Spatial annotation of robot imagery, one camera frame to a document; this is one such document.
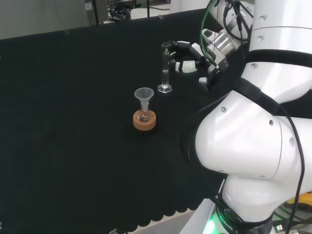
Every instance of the yellow object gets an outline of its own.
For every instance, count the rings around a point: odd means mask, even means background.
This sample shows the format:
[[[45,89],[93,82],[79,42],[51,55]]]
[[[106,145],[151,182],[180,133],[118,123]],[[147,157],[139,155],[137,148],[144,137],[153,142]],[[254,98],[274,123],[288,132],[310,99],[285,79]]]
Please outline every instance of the yellow object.
[[[287,204],[292,205],[294,204],[294,198],[289,200]],[[299,197],[299,204],[307,204],[312,206],[312,192],[309,192],[307,194],[303,194]]]

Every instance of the plastic funnel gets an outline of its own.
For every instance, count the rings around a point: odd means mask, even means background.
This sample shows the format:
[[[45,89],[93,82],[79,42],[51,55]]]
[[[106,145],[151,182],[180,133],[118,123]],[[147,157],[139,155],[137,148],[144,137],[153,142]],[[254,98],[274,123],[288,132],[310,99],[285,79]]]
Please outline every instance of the plastic funnel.
[[[135,97],[141,102],[141,110],[148,111],[148,102],[154,95],[154,91],[150,88],[140,88],[135,91]]]

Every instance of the glass cylinder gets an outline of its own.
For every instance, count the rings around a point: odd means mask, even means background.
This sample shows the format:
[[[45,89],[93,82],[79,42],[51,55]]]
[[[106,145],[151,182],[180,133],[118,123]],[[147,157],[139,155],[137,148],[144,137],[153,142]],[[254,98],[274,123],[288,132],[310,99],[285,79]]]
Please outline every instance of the glass cylinder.
[[[169,62],[170,62],[170,42],[165,42],[161,45],[162,51],[162,74],[161,85],[158,86],[158,91],[168,93],[172,91],[172,86],[169,84]]]

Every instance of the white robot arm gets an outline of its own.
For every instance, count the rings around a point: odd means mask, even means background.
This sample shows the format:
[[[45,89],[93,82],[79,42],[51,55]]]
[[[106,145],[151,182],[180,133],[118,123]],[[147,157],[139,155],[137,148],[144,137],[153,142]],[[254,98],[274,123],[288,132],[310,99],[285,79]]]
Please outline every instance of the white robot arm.
[[[181,0],[181,10],[187,3],[194,1]],[[200,8],[207,3],[197,1]],[[253,13],[253,20],[246,20],[252,25],[252,62],[246,64],[242,79],[279,104],[300,98],[312,87],[312,1],[255,0],[254,6],[252,3],[244,3]],[[221,25],[225,6],[225,0],[220,0],[218,8],[212,11]],[[232,14],[229,11],[226,18],[228,27],[235,21]],[[232,32],[239,37],[235,27],[233,23]],[[216,47],[219,60],[240,46],[226,30],[206,34],[208,47]],[[218,46],[217,40],[223,43]],[[304,154],[306,170],[300,190],[303,194],[312,190],[312,120],[292,120]],[[302,167],[293,127],[286,117],[270,114],[239,92],[231,91],[206,116],[197,131],[195,147],[203,166],[229,175],[222,197],[246,222],[268,220],[279,205],[296,195]],[[224,221],[219,220],[219,233],[230,233]]]

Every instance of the table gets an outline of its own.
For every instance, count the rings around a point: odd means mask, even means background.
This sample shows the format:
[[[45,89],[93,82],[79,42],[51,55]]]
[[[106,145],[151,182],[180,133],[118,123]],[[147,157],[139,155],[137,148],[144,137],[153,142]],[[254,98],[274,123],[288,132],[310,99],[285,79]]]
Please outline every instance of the table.
[[[198,41],[202,10],[0,41],[0,221],[3,233],[92,234],[132,231],[175,210],[196,209],[205,187],[179,147],[181,126],[227,93],[244,67],[241,53],[211,94],[199,75],[161,82],[161,44]],[[213,22],[208,28],[214,29]],[[134,91],[150,87],[157,114],[136,131]],[[285,105],[312,117],[309,92]]]

